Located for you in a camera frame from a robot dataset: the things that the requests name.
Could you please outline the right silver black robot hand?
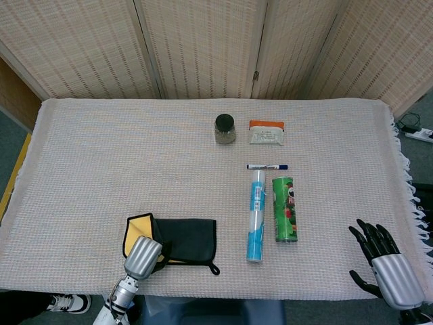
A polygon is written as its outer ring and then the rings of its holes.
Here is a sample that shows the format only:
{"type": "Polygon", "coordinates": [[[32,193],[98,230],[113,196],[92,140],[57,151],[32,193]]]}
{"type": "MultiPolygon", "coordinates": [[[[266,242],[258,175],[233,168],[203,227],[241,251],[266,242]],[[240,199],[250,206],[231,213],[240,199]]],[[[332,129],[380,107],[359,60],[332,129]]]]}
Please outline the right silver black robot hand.
{"type": "Polygon", "coordinates": [[[409,311],[421,307],[426,299],[424,290],[390,232],[380,224],[372,225],[362,219],[356,222],[359,229],[353,226],[348,229],[358,242],[376,283],[370,284],[355,270],[350,270],[353,282],[395,310],[409,311]]]}

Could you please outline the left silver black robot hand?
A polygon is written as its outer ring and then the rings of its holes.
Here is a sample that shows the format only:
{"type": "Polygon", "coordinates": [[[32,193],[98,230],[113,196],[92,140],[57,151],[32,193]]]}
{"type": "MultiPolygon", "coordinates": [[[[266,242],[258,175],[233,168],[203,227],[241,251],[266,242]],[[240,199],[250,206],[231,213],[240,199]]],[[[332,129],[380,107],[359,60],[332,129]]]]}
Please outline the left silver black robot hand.
{"type": "Polygon", "coordinates": [[[172,243],[159,242],[139,236],[124,263],[126,274],[138,281],[149,278],[162,270],[170,260],[172,243]]]}

